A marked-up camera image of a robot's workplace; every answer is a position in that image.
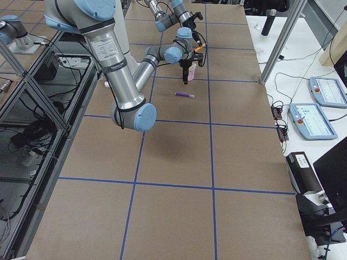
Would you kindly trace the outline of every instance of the table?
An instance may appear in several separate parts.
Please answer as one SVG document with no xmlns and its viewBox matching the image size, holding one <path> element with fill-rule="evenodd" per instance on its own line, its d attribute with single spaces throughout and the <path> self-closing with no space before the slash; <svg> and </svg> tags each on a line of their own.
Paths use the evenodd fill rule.
<svg viewBox="0 0 347 260">
<path fill-rule="evenodd" d="M 261 29 L 264 25 L 266 17 L 255 17 L 247 16 L 247 21 L 252 35 L 252 40 L 254 43 L 254 48 L 257 53 L 257 58 L 259 63 L 264 63 L 270 56 L 270 53 L 275 45 L 277 37 L 286 21 L 284 17 L 276 17 L 273 26 L 270 30 L 268 36 L 261 35 Z M 254 28 L 256 24 L 261 28 L 260 30 Z M 283 51 L 282 55 L 284 59 L 296 59 L 302 58 L 309 54 L 315 53 L 320 49 L 320 45 L 316 40 L 314 34 L 312 33 L 310 27 L 306 23 L 304 18 L 298 19 Z M 327 75 L 327 77 L 337 78 L 343 86 L 338 74 L 335 72 L 333 67 L 323 67 L 319 63 L 319 57 L 323 53 L 323 50 L 317 52 L 317 57 L 315 55 L 309 56 L 303 60 L 294 61 L 280 61 L 277 62 L 268 81 L 266 82 L 266 89 L 269 95 L 274 98 L 274 101 L 281 100 L 284 104 L 289 104 L 290 100 L 278 93 L 275 90 L 274 78 L 277 73 L 286 73 L 290 76 L 303 77 L 308 67 L 312 64 L 311 68 L 305 75 L 306 78 L 311 76 L 320 76 L 332 72 Z M 263 69 L 265 64 L 260 64 L 260 68 Z M 276 78 L 276 83 L 278 89 L 281 92 L 289 96 L 293 96 L 295 89 L 298 84 L 299 88 L 296 95 L 293 98 L 293 103 L 313 103 L 314 99 L 308 88 L 308 81 L 301 79 L 290 78 L 285 75 L 279 74 Z M 329 107 L 322 107 L 324 113 L 329 119 L 339 118 L 340 116 L 347 113 L 346 109 L 336 109 Z M 332 126 L 338 134 L 338 138 L 335 140 L 324 140 L 324 141 L 305 141 L 296 130 L 296 126 L 287 119 L 288 106 L 284 107 L 284 112 L 282 113 L 283 118 L 288 122 L 289 141 L 286 144 L 286 151 L 284 153 L 287 156 L 291 152 L 301 152 L 304 151 L 308 157 L 311 164 L 313 164 L 318 158 L 320 158 L 324 153 L 326 153 L 331 147 L 340 142 L 347 136 L 346 131 L 346 118 L 339 121 L 332 122 Z M 318 203 L 317 196 L 308 196 L 310 199 Z M 329 259 L 342 260 L 347 255 L 347 244 L 334 244 L 331 245 L 331 252 L 329 252 Z"/>
<path fill-rule="evenodd" d="M 310 259 L 243 7 L 187 7 L 204 16 L 206 66 L 188 85 L 156 70 L 146 133 L 112 123 L 99 83 L 26 259 Z M 138 61 L 178 28 L 158 33 L 135 2 L 126 26 Z"/>
</svg>

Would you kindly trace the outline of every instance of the black bottle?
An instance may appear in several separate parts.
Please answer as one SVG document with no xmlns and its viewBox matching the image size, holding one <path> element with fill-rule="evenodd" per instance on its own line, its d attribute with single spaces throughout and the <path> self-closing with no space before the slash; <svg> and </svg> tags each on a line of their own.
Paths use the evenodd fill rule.
<svg viewBox="0 0 347 260">
<path fill-rule="evenodd" d="M 275 9 L 271 9 L 270 14 L 267 16 L 266 18 L 266 22 L 264 24 L 264 28 L 261 31 L 261 34 L 266 36 L 269 34 L 269 31 L 271 29 L 271 26 L 273 24 L 273 20 L 275 20 L 276 17 L 276 10 Z"/>
</svg>

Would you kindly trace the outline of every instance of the black device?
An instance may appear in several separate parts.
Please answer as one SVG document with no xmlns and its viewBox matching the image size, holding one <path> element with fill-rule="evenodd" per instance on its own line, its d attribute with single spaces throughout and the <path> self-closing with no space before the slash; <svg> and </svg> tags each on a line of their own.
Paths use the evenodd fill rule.
<svg viewBox="0 0 347 260">
<path fill-rule="evenodd" d="M 261 31 L 261 34 L 264 36 L 267 36 L 270 32 L 271 26 L 273 24 L 273 21 L 275 20 L 276 17 L 276 10 L 275 9 L 271 9 L 269 15 L 266 18 L 264 27 Z"/>
<path fill-rule="evenodd" d="M 311 208 L 304 210 L 306 211 L 305 213 L 300 213 L 305 233 L 315 234 L 315 236 L 312 236 L 316 241 L 317 237 L 319 238 L 318 245 L 327 244 L 331 232 L 340 227 L 341 224 L 345 229 L 347 228 L 346 153 L 347 137 L 313 163 L 317 177 L 333 206 L 333 209 L 329 209 L 329 212 L 322 212 L 320 209 L 317 211 L 317 208 Z M 300 211 L 303 211 L 302 208 L 304 206 L 307 207 L 311 203 L 302 199 L 300 201 L 297 199 L 297 202 Z M 332 243 L 345 242 L 345 239 L 341 237 L 342 233 L 343 231 L 339 230 L 335 234 Z"/>
<path fill-rule="evenodd" d="M 291 182 L 300 194 L 316 194 L 322 187 L 310 165 L 305 152 L 290 153 L 286 157 Z"/>
<path fill-rule="evenodd" d="M 53 53 L 48 57 L 46 62 L 43 62 L 34 79 L 36 80 L 53 80 L 59 68 L 59 61 Z"/>
</svg>

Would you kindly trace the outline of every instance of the metal rack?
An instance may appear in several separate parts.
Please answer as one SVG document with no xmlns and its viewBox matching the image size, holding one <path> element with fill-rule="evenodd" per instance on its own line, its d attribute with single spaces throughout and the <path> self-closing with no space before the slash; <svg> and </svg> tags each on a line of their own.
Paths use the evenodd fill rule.
<svg viewBox="0 0 347 260">
<path fill-rule="evenodd" d="M 0 206 L 6 205 L 11 214 L 15 212 L 10 220 L 11 229 L 8 236 L 0 243 L 0 259 L 21 256 L 29 246 L 43 215 L 42 209 L 46 207 L 59 176 L 62 166 L 59 162 L 64 161 L 72 142 L 71 138 L 76 132 L 97 83 L 94 62 L 81 47 L 73 48 L 74 51 L 68 54 L 58 51 L 61 49 L 57 46 L 62 35 L 61 32 L 55 34 L 29 69 L 25 69 L 9 48 L 0 41 L 2 56 L 21 78 L 0 107 Z M 77 59 L 81 62 L 73 69 L 59 66 L 53 80 L 36 81 L 34 75 L 52 54 L 59 59 Z M 79 78 L 80 74 L 82 77 L 77 82 L 76 77 Z M 65 101 L 66 107 L 68 105 L 64 113 L 59 112 L 50 97 L 57 92 L 59 100 Z M 29 112 L 25 111 L 28 106 L 23 104 L 23 100 L 32 105 Z M 46 140 L 46 151 L 29 166 L 23 166 L 20 160 L 30 151 L 24 149 L 11 151 L 11 137 L 16 132 L 23 132 L 36 120 L 32 113 L 32 110 L 36 109 L 50 119 L 56 131 L 49 141 Z"/>
</svg>

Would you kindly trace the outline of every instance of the marker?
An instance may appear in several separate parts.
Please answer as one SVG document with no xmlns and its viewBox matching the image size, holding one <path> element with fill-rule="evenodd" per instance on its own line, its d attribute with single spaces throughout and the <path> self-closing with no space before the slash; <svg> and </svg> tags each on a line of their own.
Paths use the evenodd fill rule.
<svg viewBox="0 0 347 260">
<path fill-rule="evenodd" d="M 189 94 L 184 94 L 184 93 L 179 93 L 179 92 L 175 92 L 175 95 L 176 96 L 186 96 L 188 98 L 194 98 L 195 96 L 194 95 L 189 95 Z"/>
</svg>

